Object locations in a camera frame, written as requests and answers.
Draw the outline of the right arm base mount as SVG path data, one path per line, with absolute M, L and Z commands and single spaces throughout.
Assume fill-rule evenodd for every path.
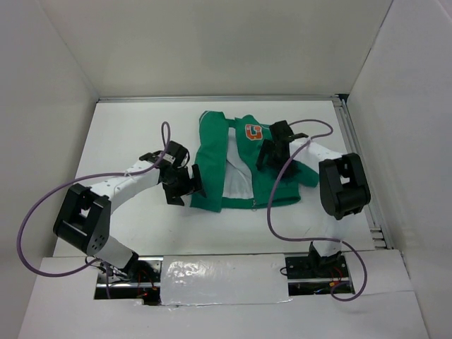
M 307 255 L 286 256 L 280 274 L 287 278 L 291 297 L 329 295 L 333 287 L 336 294 L 355 293 L 343 255 L 334 263 L 316 268 Z

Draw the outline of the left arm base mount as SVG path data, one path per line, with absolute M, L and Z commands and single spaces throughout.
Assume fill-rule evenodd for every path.
M 132 276 L 104 262 L 92 265 L 97 269 L 94 300 L 136 299 L 144 305 L 160 305 L 162 264 L 162 256 L 140 257 Z

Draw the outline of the green jacket white lining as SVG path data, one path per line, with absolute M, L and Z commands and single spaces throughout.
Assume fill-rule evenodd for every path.
M 205 195 L 193 194 L 190 206 L 210 212 L 266 208 L 278 171 L 257 169 L 269 126 L 250 114 L 228 119 L 223 112 L 205 111 L 199 118 L 200 146 L 195 164 L 201 173 Z

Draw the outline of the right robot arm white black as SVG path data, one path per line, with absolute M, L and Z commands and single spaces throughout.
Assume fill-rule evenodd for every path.
M 333 127 L 319 119 L 296 121 L 296 124 L 315 122 L 328 128 L 325 133 L 308 136 L 294 133 L 291 123 L 285 120 L 269 126 L 271 139 L 263 141 L 256 161 L 258 170 L 269 167 L 276 177 L 268 200 L 266 217 L 270 232 L 286 242 L 308 242 L 308 268 L 316 277 L 323 277 L 341 256 L 344 238 L 350 224 L 350 216 L 362 212 L 370 203 L 371 193 L 362 164 L 357 153 L 338 153 L 316 141 L 333 134 Z M 279 235 L 271 223 L 271 208 L 281 179 L 295 179 L 304 170 L 318 177 L 319 201 L 324 210 L 324 236 L 289 238 Z

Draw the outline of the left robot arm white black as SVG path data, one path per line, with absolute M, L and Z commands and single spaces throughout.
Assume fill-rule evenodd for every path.
M 144 263 L 110 234 L 112 213 L 146 189 L 161 186 L 167 204 L 182 206 L 183 196 L 205 194 L 198 165 L 184 161 L 188 150 L 170 141 L 164 150 L 139 157 L 125 173 L 92 186 L 72 185 L 66 192 L 53 233 L 85 255 L 104 261 L 124 282 L 134 280 Z

